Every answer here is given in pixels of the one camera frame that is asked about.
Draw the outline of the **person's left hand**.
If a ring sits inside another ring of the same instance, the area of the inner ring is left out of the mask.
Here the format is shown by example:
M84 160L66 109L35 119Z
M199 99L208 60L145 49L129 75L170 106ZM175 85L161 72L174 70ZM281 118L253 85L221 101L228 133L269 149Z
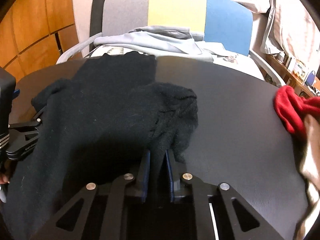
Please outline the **person's left hand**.
M10 183L10 176L8 174L0 173L0 184L4 185Z

